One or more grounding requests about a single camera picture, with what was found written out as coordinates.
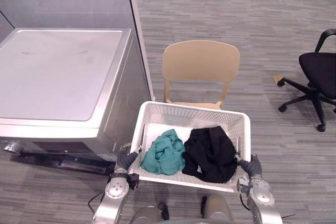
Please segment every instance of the teal shirt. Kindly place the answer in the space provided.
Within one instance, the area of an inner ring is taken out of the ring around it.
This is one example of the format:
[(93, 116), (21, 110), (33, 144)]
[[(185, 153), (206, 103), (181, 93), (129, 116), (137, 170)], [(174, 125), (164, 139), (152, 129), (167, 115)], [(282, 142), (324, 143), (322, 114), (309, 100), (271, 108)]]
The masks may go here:
[(174, 129), (159, 136), (146, 152), (141, 168), (155, 174), (173, 175), (185, 166), (185, 147)]

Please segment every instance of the black cloth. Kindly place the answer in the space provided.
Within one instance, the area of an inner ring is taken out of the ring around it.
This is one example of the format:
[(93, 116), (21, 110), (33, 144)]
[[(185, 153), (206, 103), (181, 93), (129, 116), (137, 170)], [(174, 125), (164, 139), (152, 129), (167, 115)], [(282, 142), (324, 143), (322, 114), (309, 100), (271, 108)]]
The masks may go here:
[(235, 173), (236, 150), (222, 127), (193, 129), (184, 143), (182, 173), (211, 183), (224, 183)]

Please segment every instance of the beige chair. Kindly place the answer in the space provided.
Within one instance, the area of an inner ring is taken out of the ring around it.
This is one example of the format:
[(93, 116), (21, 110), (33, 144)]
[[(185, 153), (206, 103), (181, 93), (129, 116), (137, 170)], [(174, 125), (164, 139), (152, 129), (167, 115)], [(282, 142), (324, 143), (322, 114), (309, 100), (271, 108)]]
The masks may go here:
[[(239, 68), (239, 51), (236, 47), (211, 40), (189, 40), (168, 46), (163, 53), (164, 101), (208, 109), (221, 109), (230, 83)], [(172, 102), (170, 82), (178, 80), (209, 80), (223, 82), (217, 103)]]

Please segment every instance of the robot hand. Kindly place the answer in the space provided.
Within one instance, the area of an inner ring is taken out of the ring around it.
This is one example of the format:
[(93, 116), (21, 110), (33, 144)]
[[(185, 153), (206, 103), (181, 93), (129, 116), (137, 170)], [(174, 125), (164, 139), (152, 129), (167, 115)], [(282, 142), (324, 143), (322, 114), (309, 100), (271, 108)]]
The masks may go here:
[(261, 163), (258, 159), (257, 154), (253, 154), (251, 155), (251, 161), (247, 162), (245, 160), (242, 160), (238, 154), (236, 154), (236, 160), (238, 165), (240, 165), (242, 167), (242, 169), (247, 172), (248, 176), (250, 178), (258, 176), (260, 178), (262, 178), (262, 167), (261, 167)]

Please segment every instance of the white laundry basket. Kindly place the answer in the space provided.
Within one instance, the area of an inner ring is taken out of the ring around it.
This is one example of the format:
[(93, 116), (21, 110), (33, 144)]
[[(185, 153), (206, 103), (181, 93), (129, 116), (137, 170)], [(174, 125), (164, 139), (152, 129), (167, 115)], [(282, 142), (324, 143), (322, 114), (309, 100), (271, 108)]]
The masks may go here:
[(142, 145), (143, 150), (131, 165), (129, 172), (139, 174), (140, 180), (236, 192), (238, 178), (246, 176), (245, 172), (238, 166), (236, 173), (228, 182), (218, 184), (204, 182), (182, 172), (171, 176), (157, 175), (140, 168), (145, 152), (164, 131), (175, 129), (179, 138), (186, 142), (192, 129), (218, 125), (231, 139), (242, 159), (250, 161), (250, 120), (246, 114), (169, 103), (145, 102), (141, 105), (136, 124), (131, 152), (139, 145)]

